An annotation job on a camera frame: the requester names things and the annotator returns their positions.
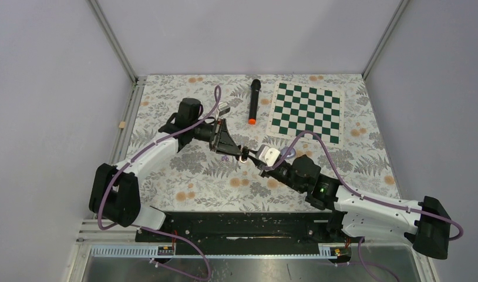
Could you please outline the black microphone orange end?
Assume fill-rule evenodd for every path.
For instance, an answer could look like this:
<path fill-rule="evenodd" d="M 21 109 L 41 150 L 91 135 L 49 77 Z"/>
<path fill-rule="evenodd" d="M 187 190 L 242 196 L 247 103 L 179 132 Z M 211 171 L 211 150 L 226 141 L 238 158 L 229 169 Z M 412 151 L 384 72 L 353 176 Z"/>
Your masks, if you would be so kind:
<path fill-rule="evenodd" d="M 260 90 L 261 81 L 259 79 L 254 79 L 251 83 L 250 110 L 248 114 L 248 123 L 250 125 L 256 124 Z"/>

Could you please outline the silver computer mouse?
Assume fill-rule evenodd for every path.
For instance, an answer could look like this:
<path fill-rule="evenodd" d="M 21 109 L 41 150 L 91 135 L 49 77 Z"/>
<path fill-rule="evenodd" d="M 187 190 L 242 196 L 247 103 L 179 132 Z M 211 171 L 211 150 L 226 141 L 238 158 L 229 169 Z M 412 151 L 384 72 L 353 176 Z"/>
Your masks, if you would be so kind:
<path fill-rule="evenodd" d="M 296 150 L 294 148 L 285 147 L 280 151 L 280 156 L 284 156 L 286 159 L 292 159 L 296 156 Z"/>

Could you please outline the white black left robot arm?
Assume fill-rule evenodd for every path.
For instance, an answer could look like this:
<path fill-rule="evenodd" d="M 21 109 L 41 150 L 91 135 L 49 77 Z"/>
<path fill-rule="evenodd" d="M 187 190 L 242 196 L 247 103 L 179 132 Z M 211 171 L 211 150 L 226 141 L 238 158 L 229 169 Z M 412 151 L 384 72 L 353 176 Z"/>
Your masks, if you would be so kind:
<path fill-rule="evenodd" d="M 192 140 L 207 142 L 212 152 L 240 157 L 241 149 L 232 140 L 222 117 L 229 111 L 228 103 L 217 102 L 203 116 L 199 100 L 184 98 L 178 111 L 144 148 L 117 164 L 104 163 L 97 168 L 89 210 L 96 213 L 99 220 L 106 218 L 122 227 L 150 228 L 150 234 L 157 241 L 169 239 L 172 226 L 165 221 L 165 213 L 141 203 L 139 185 Z"/>

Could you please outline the green white chessboard mat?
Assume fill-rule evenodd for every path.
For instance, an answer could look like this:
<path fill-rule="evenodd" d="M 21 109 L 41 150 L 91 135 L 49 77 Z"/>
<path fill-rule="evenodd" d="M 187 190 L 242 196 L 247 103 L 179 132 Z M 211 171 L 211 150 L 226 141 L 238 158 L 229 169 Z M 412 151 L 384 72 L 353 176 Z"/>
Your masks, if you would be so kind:
<path fill-rule="evenodd" d="M 328 147 L 344 144 L 345 96 L 335 88 L 277 81 L 271 100 L 266 134 L 293 139 L 314 132 Z"/>

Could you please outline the black earbud charging case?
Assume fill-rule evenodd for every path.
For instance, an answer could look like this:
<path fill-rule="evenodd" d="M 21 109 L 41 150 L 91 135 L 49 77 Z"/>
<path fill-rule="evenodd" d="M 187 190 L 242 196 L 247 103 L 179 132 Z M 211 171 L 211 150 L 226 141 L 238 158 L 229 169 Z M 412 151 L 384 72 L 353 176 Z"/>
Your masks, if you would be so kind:
<path fill-rule="evenodd" d="M 248 147 L 244 146 L 241 148 L 241 154 L 239 157 L 239 162 L 246 163 L 249 158 L 250 150 Z"/>

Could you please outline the floral tablecloth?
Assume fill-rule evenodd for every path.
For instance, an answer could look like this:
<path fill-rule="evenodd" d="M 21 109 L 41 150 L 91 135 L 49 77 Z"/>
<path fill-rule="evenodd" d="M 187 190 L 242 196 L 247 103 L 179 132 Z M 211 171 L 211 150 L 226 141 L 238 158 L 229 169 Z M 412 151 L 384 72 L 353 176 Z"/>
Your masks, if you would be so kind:
<path fill-rule="evenodd" d="M 252 75 L 153 75 L 144 90 L 134 121 L 127 155 L 133 156 L 151 141 L 157 130 L 186 97 L 200 100 L 205 110 L 214 105 L 214 88 L 231 106 L 226 115 L 233 140 L 257 149 L 268 144 L 278 149 L 292 139 L 267 136 L 266 126 L 272 93 L 279 80 L 335 88 L 345 96 L 344 144 L 330 148 L 332 161 L 353 189 L 398 198 L 385 144 L 360 74 L 261 75 L 257 123 L 247 122 Z M 167 159 L 140 184 L 143 203 L 162 210 L 304 212 L 311 209 L 305 197 L 272 178 L 263 178 L 251 163 L 241 164 L 210 151 L 205 142 L 193 141 Z"/>

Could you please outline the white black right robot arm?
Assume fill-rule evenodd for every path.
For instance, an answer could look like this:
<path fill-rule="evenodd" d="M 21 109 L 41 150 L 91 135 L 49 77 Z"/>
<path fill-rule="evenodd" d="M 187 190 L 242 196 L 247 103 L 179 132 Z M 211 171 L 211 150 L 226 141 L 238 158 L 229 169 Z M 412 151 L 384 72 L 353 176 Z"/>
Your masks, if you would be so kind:
<path fill-rule="evenodd" d="M 267 170 L 280 159 L 280 151 L 266 145 L 259 151 L 244 147 L 237 159 L 251 160 L 262 177 L 272 177 L 304 194 L 312 207 L 330 210 L 326 232 L 332 241 L 341 242 L 347 237 L 403 241 L 424 256 L 439 260 L 448 257 L 450 217 L 434 197 L 400 200 L 357 189 L 349 191 L 340 180 L 322 174 L 321 167 L 306 155 L 292 163 L 283 160 L 275 169 Z"/>

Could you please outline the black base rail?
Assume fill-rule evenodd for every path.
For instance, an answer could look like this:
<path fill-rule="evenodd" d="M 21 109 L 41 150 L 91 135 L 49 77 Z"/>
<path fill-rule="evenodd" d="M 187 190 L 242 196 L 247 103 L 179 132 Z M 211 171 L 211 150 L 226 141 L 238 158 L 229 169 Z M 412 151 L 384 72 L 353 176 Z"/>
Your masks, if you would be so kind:
<path fill-rule="evenodd" d="M 182 236 L 205 255 L 309 255 L 319 244 L 344 246 L 358 236 L 341 231 L 334 212 L 194 212 L 172 211 L 161 227 Z"/>

